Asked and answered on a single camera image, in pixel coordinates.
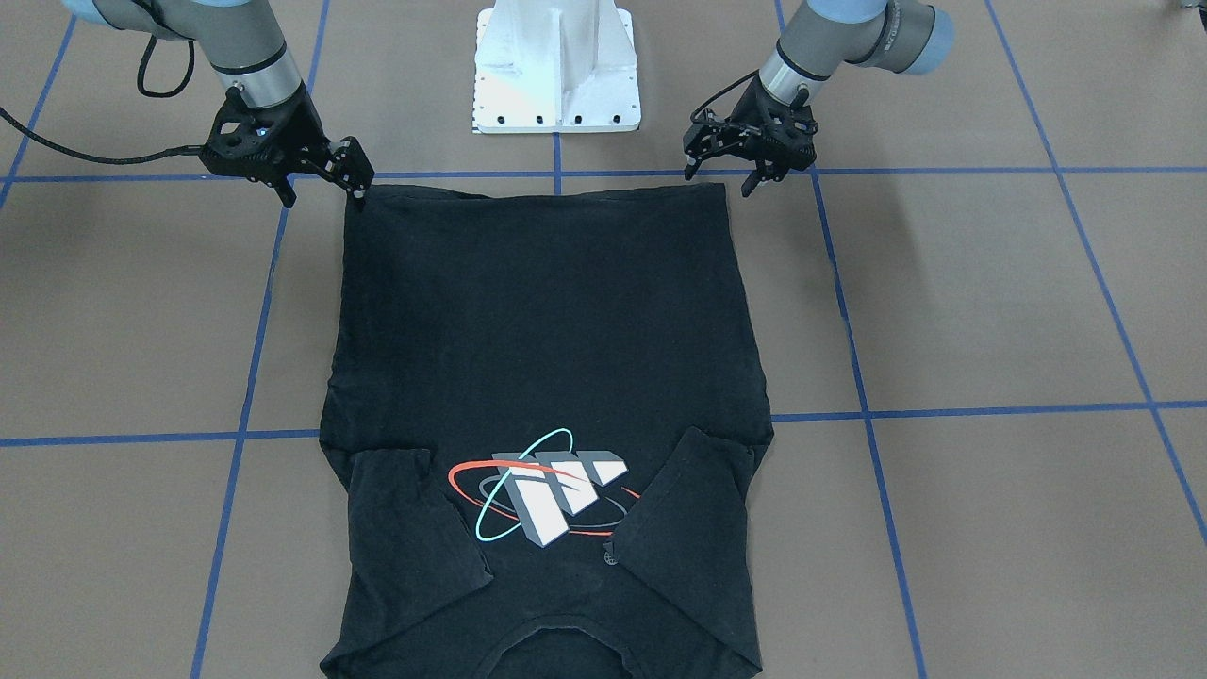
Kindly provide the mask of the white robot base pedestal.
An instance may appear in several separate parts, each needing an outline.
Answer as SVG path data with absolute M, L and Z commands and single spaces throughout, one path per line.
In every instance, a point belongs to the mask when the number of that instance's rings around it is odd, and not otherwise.
M 471 129 L 639 130 L 634 19 L 613 1 L 496 1 L 477 16 Z

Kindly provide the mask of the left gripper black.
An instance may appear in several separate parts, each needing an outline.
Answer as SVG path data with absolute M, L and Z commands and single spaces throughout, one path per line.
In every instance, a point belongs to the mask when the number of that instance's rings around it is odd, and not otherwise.
M 721 125 L 721 153 L 756 164 L 741 185 L 742 198 L 771 181 L 772 172 L 807 171 L 818 160 L 814 144 L 818 122 L 809 105 L 794 109 L 780 103 L 758 74 L 750 74 L 747 82 L 736 107 Z

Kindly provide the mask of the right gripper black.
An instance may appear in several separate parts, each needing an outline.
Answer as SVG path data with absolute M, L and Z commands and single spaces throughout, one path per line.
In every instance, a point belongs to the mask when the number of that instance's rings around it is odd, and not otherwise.
M 199 158 L 209 172 L 272 182 L 285 209 L 297 201 L 288 174 L 309 172 L 310 166 L 326 163 L 330 181 L 346 192 L 357 211 L 365 209 L 375 176 L 357 137 L 349 135 L 330 145 L 303 83 L 284 103 L 267 109 L 249 107 L 241 90 L 231 86 Z

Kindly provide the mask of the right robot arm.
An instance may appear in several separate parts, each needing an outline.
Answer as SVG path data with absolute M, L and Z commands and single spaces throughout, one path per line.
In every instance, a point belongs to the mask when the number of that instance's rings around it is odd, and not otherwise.
M 225 88 L 206 142 L 206 171 L 262 182 L 292 207 L 293 174 L 311 174 L 362 207 L 374 171 L 357 137 L 330 141 L 267 1 L 65 1 L 74 17 L 154 39 L 189 41 Z

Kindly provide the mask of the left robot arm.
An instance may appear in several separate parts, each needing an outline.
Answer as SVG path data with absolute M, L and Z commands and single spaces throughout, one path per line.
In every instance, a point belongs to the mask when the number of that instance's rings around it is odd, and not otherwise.
M 922 1 L 803 1 L 721 119 L 721 156 L 754 164 L 742 197 L 818 159 L 812 104 L 840 65 L 925 75 L 952 47 L 952 17 Z

